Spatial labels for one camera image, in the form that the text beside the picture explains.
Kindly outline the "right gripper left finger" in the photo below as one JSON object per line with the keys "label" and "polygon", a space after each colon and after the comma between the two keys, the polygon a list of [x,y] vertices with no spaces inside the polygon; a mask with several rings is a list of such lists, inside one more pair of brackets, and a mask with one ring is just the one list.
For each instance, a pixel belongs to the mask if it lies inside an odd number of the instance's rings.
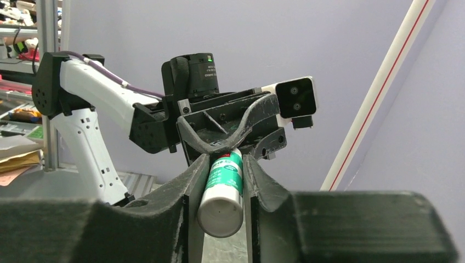
{"label": "right gripper left finger", "polygon": [[210,160],[124,207],[95,199],[1,199],[1,262],[201,262],[196,221]]}

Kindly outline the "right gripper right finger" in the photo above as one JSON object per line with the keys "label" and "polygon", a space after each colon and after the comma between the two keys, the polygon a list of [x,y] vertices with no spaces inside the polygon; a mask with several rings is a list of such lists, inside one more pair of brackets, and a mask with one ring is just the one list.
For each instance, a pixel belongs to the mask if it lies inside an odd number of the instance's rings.
{"label": "right gripper right finger", "polygon": [[410,191],[289,191],[243,158],[249,262],[457,262],[436,209]]}

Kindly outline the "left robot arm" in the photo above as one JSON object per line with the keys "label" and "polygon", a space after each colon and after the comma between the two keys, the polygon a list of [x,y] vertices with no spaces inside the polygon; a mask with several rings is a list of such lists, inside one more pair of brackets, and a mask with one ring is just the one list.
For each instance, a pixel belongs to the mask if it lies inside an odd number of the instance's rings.
{"label": "left robot arm", "polygon": [[181,55],[161,67],[164,95],[141,91],[108,71],[100,55],[46,53],[32,86],[35,107],[65,140],[98,200],[124,206],[133,196],[104,142],[100,113],[115,118],[143,151],[175,153],[188,164],[200,155],[238,148],[268,158],[287,144],[276,85],[221,93],[211,53]]}

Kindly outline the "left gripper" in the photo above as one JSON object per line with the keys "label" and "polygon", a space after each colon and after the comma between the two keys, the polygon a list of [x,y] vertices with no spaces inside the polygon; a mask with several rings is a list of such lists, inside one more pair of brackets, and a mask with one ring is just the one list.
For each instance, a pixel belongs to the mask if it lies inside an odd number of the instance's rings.
{"label": "left gripper", "polygon": [[177,120],[188,165],[202,154],[214,158],[235,148],[255,159],[269,158],[287,145],[284,127],[278,123],[278,98],[271,92],[246,90],[195,106],[194,112]]}

